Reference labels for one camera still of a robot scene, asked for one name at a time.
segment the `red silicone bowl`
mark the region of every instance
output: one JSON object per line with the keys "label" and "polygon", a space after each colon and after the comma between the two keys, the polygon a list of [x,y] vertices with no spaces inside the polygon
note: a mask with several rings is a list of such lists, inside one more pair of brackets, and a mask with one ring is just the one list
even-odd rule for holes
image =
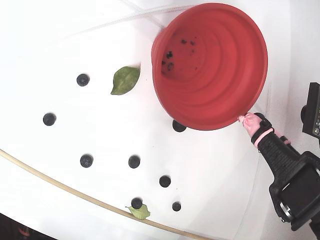
{"label": "red silicone bowl", "polygon": [[179,123],[226,127],[245,114],[264,86],[267,47],[255,22],[226,4],[205,3],[177,16],[155,39],[157,97]]}

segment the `wooden stick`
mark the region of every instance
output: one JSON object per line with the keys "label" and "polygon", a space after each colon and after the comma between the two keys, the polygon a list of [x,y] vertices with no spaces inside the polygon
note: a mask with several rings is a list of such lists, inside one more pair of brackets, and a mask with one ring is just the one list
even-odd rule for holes
{"label": "wooden stick", "polygon": [[159,228],[159,229],[162,229],[162,230],[166,230],[168,232],[172,232],[172,233],[175,233],[175,234],[180,234],[182,236],[186,236],[186,237],[189,237],[189,238],[193,238],[193,239],[198,239],[198,240],[210,240],[210,238],[206,238],[206,237],[203,237],[203,236],[199,236],[199,235],[196,235],[196,234],[193,234],[193,233],[189,233],[189,232],[186,232],[186,231],[182,231],[182,230],[178,230],[176,228],[173,228],[173,227],[169,227],[169,226],[166,226],[166,225],[162,225],[160,223],[157,223],[157,222],[154,222],[154,221],[150,221],[148,219],[145,219],[145,220],[140,220],[138,218],[136,218],[135,216],[133,216],[131,213],[129,212],[126,212],[124,210],[121,210],[117,207],[114,207],[114,206],[111,206],[109,204],[106,204],[104,203],[103,201],[100,201],[98,199],[95,199],[91,196],[88,196],[82,192],[79,192],[67,185],[64,185],[63,183],[57,181],[57,180],[54,180],[53,178],[39,172],[38,170],[26,165],[25,163],[23,163],[22,161],[19,161],[18,159],[16,159],[15,157],[11,156],[10,154],[6,153],[5,151],[1,150],[0,149],[0,156],[4,157],[5,159],[9,160],[10,162],[12,162],[13,164],[19,166],[20,168],[28,171],[29,173],[37,176],[38,178],[41,178],[42,180],[45,180],[46,182],[52,184],[52,185],[55,185],[56,187],[62,189],[62,190],[65,190],[67,191],[68,193],[70,194],[73,194],[79,198],[82,198],[90,203],[93,203],[95,205],[98,205],[104,209],[108,209],[114,213],[117,213],[117,214],[120,214],[122,216],[125,216],[127,218],[130,218],[130,219],[133,219],[133,220],[136,220],[136,221],[139,221],[141,223],[144,223],[144,224],[148,224],[150,226],[153,226],[153,227],[156,227],[156,228]]}

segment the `white backdrop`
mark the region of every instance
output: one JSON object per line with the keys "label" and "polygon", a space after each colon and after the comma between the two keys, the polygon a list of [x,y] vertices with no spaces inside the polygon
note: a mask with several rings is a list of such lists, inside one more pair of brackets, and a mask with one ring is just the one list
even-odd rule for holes
{"label": "white backdrop", "polygon": [[[117,208],[126,210],[131,199],[141,197],[152,221],[215,239],[256,240],[261,234],[271,239],[264,226],[269,216],[275,217],[268,192],[273,176],[246,131],[234,123],[215,131],[177,133],[154,92],[152,43],[159,26],[182,12],[158,10],[203,2],[4,3],[0,9],[0,148]],[[283,132],[291,38],[295,37],[290,2],[223,3],[243,10],[261,29],[269,66],[253,111],[266,114]],[[154,8],[159,9],[147,17],[113,22]],[[81,32],[105,23],[110,24]],[[110,95],[116,70],[138,63],[141,75],[134,89],[123,96]],[[81,73],[90,76],[85,87],[76,83]],[[42,122],[47,112],[57,116],[51,127]],[[80,165],[85,153],[93,155],[90,168]],[[128,158],[134,154],[141,157],[141,164],[131,169]],[[59,240],[186,239],[94,206],[5,159],[1,162],[0,213],[37,231]],[[171,177],[168,188],[159,185],[162,175]],[[181,202],[179,212],[172,210],[175,201]],[[278,218],[274,221],[278,232],[290,228]]]}

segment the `pink strap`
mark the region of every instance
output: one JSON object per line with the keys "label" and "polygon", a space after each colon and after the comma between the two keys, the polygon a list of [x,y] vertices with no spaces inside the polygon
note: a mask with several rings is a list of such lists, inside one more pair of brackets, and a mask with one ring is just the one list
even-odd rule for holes
{"label": "pink strap", "polygon": [[274,131],[274,129],[273,129],[273,128],[270,128],[269,130],[267,130],[267,131],[265,131],[264,133],[262,133],[262,134],[257,138],[257,140],[255,140],[254,146],[255,146],[256,148],[258,148],[258,143],[260,143],[261,139],[263,139],[267,134],[269,134],[269,133],[271,133],[271,132],[273,132],[273,131]]}
{"label": "pink strap", "polygon": [[291,144],[291,141],[290,141],[290,140],[285,140],[285,141],[284,141],[284,144],[285,144],[285,145]]}

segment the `green leaf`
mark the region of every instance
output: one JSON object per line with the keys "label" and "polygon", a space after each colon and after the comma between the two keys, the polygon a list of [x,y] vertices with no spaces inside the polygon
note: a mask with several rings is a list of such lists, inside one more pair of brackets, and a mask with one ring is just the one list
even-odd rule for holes
{"label": "green leaf", "polygon": [[136,85],[140,76],[140,67],[124,66],[113,76],[113,89],[111,95],[123,95]]}
{"label": "green leaf", "polygon": [[147,217],[150,216],[150,212],[146,205],[142,204],[142,207],[139,209],[134,209],[132,206],[126,206],[130,210],[130,212],[135,216],[137,219],[145,220]]}

